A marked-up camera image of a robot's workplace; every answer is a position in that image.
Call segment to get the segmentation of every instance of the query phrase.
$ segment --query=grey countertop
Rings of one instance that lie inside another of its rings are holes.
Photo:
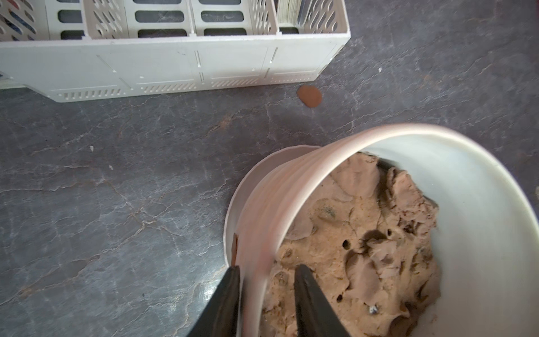
[[[225,271],[235,187],[283,147],[426,122],[490,150],[539,209],[534,1],[347,0],[314,83],[58,104],[0,91],[0,335],[185,336]]]

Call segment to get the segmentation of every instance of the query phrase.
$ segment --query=brown stain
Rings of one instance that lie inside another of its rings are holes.
[[[236,255],[238,254],[238,235],[234,233],[234,239],[232,239],[232,262],[231,265],[236,265]]]
[[[322,93],[312,85],[302,85],[297,94],[299,99],[309,108],[315,108],[322,102]]]
[[[214,131],[226,129],[230,125],[233,119],[234,118],[232,115],[224,116],[223,119],[221,119],[217,124],[215,124],[208,130],[208,132],[206,133],[206,136],[208,136],[210,133]]]

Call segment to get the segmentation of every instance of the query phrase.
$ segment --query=clay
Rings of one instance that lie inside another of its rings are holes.
[[[408,335],[439,296],[430,230],[438,207],[406,171],[357,153],[303,205],[271,270],[263,337],[295,337],[294,269],[304,263],[352,337]]]
[[[297,94],[300,100],[309,108],[315,108],[322,102],[322,93],[312,85],[302,85]]]

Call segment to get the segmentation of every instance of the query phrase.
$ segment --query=ventilation slot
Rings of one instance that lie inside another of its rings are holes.
[[[88,90],[88,91],[72,91],[58,94],[60,97],[64,97],[66,101],[73,100],[85,100],[90,98],[99,97],[113,97],[122,94],[122,89],[105,89],[105,90]]]
[[[242,22],[243,13],[240,11],[202,11],[204,22]]]
[[[183,22],[185,17],[181,11],[136,11],[135,20],[140,23],[174,23]]]
[[[83,36],[83,30],[65,30],[60,33],[60,39],[62,40],[82,40]]]
[[[255,85],[258,82],[258,78],[243,79],[243,80],[228,80],[228,81],[217,81],[212,82],[212,88],[224,88],[224,87],[236,87],[236,86],[246,86],[246,85]]]
[[[184,29],[141,29],[139,38],[187,36]]]
[[[58,11],[58,21],[62,23],[82,23],[82,14],[78,10],[62,9]]]
[[[204,30],[206,36],[229,36],[229,35],[247,35],[243,28],[206,28]]]
[[[147,87],[140,87],[140,90],[144,93],[163,93],[163,92],[173,92],[173,91],[184,91],[196,89],[194,83],[183,83],[183,84],[165,84],[165,85],[152,85]]]

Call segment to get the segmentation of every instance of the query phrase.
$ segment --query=brown spot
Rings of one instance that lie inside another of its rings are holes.
[[[238,254],[238,235],[234,233],[234,239],[232,239],[232,262],[231,265],[236,265],[236,255]]]
[[[312,85],[302,85],[297,94],[300,100],[309,108],[315,108],[322,102],[322,93]]]

